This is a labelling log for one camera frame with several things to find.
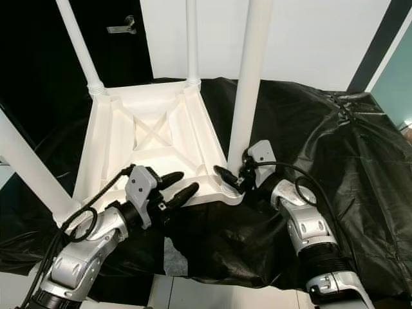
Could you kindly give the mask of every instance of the white floor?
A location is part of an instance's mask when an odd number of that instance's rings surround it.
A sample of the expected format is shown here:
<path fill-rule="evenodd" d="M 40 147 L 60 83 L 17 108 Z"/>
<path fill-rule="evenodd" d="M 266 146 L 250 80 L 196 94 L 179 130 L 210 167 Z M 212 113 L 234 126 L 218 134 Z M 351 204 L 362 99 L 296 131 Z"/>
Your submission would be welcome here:
<path fill-rule="evenodd" d="M 10 166 L 0 165 L 0 189 L 13 175 Z M 0 308 L 9 309 L 23 300 L 33 278 L 0 273 Z M 293 290 L 280 291 L 268 287 L 262 289 L 240 286 L 204 285 L 190 279 L 155 276 L 149 306 L 154 309 L 249 309 L 283 308 L 313 309 L 308 296 Z M 139 309 L 110 303 L 86 301 L 82 309 Z"/>

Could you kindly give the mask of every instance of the white pole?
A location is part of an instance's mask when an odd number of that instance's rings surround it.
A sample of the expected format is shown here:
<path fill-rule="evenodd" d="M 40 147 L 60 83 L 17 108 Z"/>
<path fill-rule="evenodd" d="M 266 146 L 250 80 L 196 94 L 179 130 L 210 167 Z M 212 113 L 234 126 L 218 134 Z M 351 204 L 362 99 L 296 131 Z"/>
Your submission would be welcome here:
<path fill-rule="evenodd" d="M 235 175 L 239 174 L 239 168 L 242 164 L 242 153 L 249 147 L 268 39 L 272 4 L 272 0 L 249 1 L 242 63 L 227 160 L 228 170 Z"/>
<path fill-rule="evenodd" d="M 78 205 L 60 186 L 0 109 L 0 153 L 53 213 L 60 226 Z"/>
<path fill-rule="evenodd" d="M 187 83 L 200 86 L 198 72 L 198 25 L 196 0 L 186 0 Z"/>
<path fill-rule="evenodd" d="M 93 96 L 105 93 L 106 90 L 97 75 L 96 68 L 91 60 L 88 48 L 84 42 L 82 33 L 80 32 L 79 25 L 77 24 L 76 17 L 73 14 L 69 1 L 56 0 L 56 2 L 59 7 L 60 14 L 62 15 L 64 25 L 69 33 L 71 43 L 77 54 L 77 58 L 79 59 L 84 75 L 86 76 L 90 95 Z"/>

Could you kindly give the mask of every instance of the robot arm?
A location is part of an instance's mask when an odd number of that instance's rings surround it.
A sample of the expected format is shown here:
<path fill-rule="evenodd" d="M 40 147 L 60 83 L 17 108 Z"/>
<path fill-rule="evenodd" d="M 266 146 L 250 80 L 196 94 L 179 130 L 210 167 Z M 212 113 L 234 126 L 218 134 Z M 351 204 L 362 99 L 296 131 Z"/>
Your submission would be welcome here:
<path fill-rule="evenodd" d="M 259 186 L 265 188 L 267 200 L 287 220 L 290 239 L 304 270 L 306 291 L 314 304 L 322 309 L 374 308 L 358 275 L 342 255 L 332 230 L 317 210 L 315 194 L 278 175 L 276 165 L 292 167 L 313 180 L 293 165 L 276 162 L 268 140 L 245 151 L 239 178 L 222 167 L 215 167 L 215 171 L 240 193 Z"/>
<path fill-rule="evenodd" d="M 129 236 L 137 224 L 147 229 L 153 223 L 166 224 L 173 210 L 181 207 L 198 190 L 192 183 L 164 201 L 159 190 L 183 178 L 176 172 L 159 177 L 150 167 L 134 166 L 126 184 L 126 202 L 114 201 L 97 218 L 79 224 L 66 245 L 54 259 L 40 288 L 31 298 L 29 309 L 78 309 L 88 295 L 107 256 Z M 86 231 L 94 225 L 86 239 Z"/>

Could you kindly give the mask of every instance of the black plastic sheet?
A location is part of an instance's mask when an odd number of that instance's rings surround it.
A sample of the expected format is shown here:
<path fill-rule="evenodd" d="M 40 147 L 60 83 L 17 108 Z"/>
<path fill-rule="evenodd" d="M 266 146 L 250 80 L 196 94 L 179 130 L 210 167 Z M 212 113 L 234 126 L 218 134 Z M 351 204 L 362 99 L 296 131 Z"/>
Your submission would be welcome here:
<path fill-rule="evenodd" d="M 201 93 L 227 154 L 236 82 L 204 80 Z M 83 134 L 65 139 L 58 146 L 61 151 L 51 152 L 53 160 L 46 164 L 59 171 L 56 175 L 76 175 L 81 147 L 71 144 L 81 145 L 86 125 L 82 130 Z M 325 189 L 339 221 L 335 233 L 341 236 L 346 255 L 353 256 L 370 296 L 409 297 L 412 147 L 372 96 L 262 81 L 250 143 L 262 139 L 270 140 L 278 161 L 307 170 Z M 67 153 L 77 159 L 69 163 Z M 291 180 L 298 176 L 288 170 L 284 174 Z M 66 188 L 72 188 L 75 177 L 66 180 Z M 55 226 L 44 207 L 36 215 L 29 211 L 36 197 L 21 200 L 18 206 L 13 199 L 5 200 L 4 191 L 10 188 L 8 183 L 0 193 L 0 271 L 21 273 L 42 256 Z M 3 216 L 9 208 L 19 211 Z M 332 225 L 324 205 L 319 210 Z M 238 206 L 216 202 L 186 207 L 167 233 L 188 259 L 189 277 L 196 280 L 253 288 L 304 288 L 285 220 L 255 192 Z M 162 248 L 162 230 L 136 230 L 108 257 L 102 273 L 162 273 Z"/>

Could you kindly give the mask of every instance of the wrinkled plastic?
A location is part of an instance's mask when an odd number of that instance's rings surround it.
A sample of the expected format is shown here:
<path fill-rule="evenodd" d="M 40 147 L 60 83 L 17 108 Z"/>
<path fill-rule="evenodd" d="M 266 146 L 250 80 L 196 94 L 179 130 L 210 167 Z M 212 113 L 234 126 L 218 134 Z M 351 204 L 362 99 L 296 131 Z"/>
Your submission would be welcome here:
<path fill-rule="evenodd" d="M 227 155 L 236 82 L 204 80 L 201 93 Z M 300 84 L 262 81 L 251 144 L 270 140 L 277 160 L 295 164 L 319 181 L 338 218 L 334 232 L 372 298 L 407 297 L 412 288 L 412 147 L 369 94 L 334 95 L 337 100 L 331 93 Z M 81 145 L 86 125 L 79 130 L 82 133 L 66 138 L 46 162 L 56 175 L 69 172 L 70 179 L 59 178 L 66 181 L 68 191 L 81 152 L 80 146 L 71 144 Z M 67 153 L 76 160 L 68 160 Z M 298 176 L 286 169 L 284 174 L 291 180 Z M 44 253 L 53 222 L 47 211 L 28 211 L 33 196 L 20 201 L 19 211 L 5 218 L 5 209 L 17 206 L 9 201 L 6 205 L 3 191 L 0 271 L 21 273 Z M 319 210 L 332 225 L 324 205 Z M 135 230 L 107 258 L 102 274 L 163 273 L 163 233 L 155 228 Z M 304 288 L 285 220 L 256 192 L 248 193 L 238 206 L 216 202 L 186 207 L 167 233 L 188 259 L 189 277 L 196 280 Z"/>

